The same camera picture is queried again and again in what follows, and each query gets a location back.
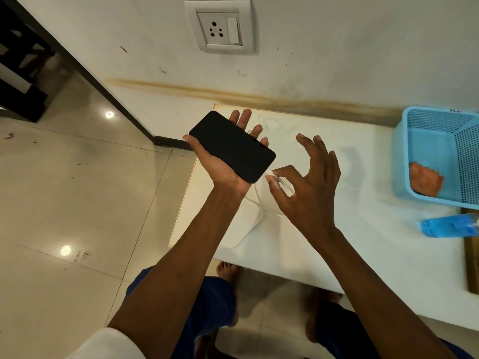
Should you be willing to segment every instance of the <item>blue basket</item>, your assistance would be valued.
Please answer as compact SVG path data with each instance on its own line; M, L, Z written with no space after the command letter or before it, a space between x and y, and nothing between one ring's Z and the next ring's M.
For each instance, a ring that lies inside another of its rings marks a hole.
M409 163L444 176L437 198L412 191ZM393 134L393 187L397 196L479 209L479 114L409 107Z

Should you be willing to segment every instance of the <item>brown wooden board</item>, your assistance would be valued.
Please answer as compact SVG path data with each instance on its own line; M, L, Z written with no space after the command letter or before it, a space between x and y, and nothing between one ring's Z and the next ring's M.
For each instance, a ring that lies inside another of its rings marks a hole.
M467 208L463 208L462 212L479 214L479 211ZM479 295L479 236L464 238L464 252L466 254L468 290Z

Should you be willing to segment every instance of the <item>hand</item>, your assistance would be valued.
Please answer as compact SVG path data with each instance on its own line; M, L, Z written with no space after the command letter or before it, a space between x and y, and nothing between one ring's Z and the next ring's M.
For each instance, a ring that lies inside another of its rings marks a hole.
M245 109L240 117L240 111L235 109L230 116L230 121L241 128L243 131L248 124L249 118L251 117L251 109ZM263 127L258 124L251 131L250 135L254 138L258 138ZM190 135L183 136L184 140L188 142L193 151L195 151L196 156L201 162L201 165L210 175L210 178L213 181L214 186L225 187L227 189L233 189L234 192L240 193L242 197L246 195L251 186L250 183L243 180L238 174L236 174L232 168L230 168L223 160L217 158L210 154L205 148L200 144L200 142ZM261 139L261 143L265 146L268 146L268 139L266 137Z
M319 136L314 136L313 142L299 133L296 140L311 158L308 174L302 177L291 165L273 170L293 184L295 194L288 197L274 176L266 179L279 209L309 240L334 228L334 193L341 171L335 152L328 153Z

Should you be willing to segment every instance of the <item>white sleeve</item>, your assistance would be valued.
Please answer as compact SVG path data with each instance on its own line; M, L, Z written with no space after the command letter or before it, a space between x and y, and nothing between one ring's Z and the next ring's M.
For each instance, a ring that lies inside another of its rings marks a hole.
M97 331L67 359L145 359L136 344L122 332L106 327Z

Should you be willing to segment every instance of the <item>forearm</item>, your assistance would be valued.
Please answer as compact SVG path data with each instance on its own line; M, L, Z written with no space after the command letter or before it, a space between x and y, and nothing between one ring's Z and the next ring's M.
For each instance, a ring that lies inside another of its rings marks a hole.
M169 358L203 277L242 196L213 188L183 236L123 303L109 326L126 334L146 358Z
M455 358L338 229L327 235L310 242L338 279L381 358Z

